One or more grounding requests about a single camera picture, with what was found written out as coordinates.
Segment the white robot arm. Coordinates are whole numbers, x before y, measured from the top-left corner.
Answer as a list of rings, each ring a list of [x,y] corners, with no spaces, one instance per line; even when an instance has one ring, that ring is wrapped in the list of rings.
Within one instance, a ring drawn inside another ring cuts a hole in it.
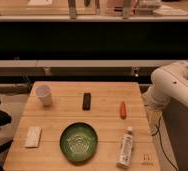
[[[188,108],[188,62],[177,61],[155,69],[152,84],[142,95],[152,108],[165,108],[173,98]]]

